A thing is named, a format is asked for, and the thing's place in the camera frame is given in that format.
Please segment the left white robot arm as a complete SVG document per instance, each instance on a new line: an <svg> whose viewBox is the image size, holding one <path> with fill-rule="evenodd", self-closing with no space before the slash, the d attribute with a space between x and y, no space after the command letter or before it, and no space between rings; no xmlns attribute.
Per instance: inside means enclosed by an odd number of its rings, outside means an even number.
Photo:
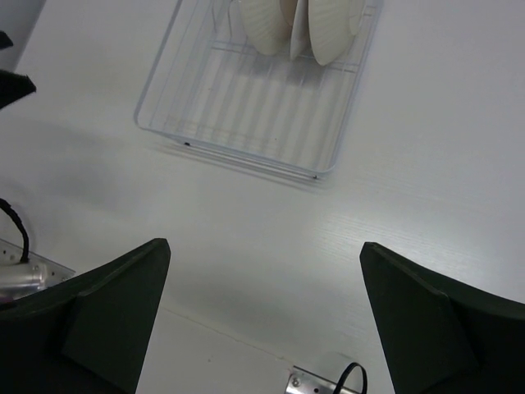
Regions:
<svg viewBox="0 0 525 394"><path fill-rule="evenodd" d="M1 70L0 75L0 108L15 103L37 90L33 81L28 77L11 71Z"/></svg>

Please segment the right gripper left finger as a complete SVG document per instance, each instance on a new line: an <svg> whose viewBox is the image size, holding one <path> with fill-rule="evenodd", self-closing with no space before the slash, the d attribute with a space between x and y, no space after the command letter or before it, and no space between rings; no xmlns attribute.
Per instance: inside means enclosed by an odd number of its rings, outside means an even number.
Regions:
<svg viewBox="0 0 525 394"><path fill-rule="evenodd" d="M3 393L134 393L170 265L167 240L1 306Z"/></svg>

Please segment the brown floral plate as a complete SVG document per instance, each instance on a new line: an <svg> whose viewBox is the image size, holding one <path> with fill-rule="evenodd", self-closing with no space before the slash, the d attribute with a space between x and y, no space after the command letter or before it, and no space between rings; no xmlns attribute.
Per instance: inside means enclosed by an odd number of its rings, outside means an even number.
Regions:
<svg viewBox="0 0 525 394"><path fill-rule="evenodd" d="M289 42L297 1L239 1L241 22L249 42L262 55L272 56Z"/></svg>
<svg viewBox="0 0 525 394"><path fill-rule="evenodd" d="M344 53L357 36L367 2L313 0L308 2L308 28L316 62L325 66Z"/></svg>

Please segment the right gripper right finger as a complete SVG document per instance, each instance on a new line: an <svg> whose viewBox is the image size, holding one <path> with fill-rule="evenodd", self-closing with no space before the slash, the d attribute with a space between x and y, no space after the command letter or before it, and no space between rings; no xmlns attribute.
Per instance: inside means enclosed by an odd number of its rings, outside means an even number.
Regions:
<svg viewBox="0 0 525 394"><path fill-rule="evenodd" d="M359 261L397 393L522 393L524 306L367 242Z"/></svg>

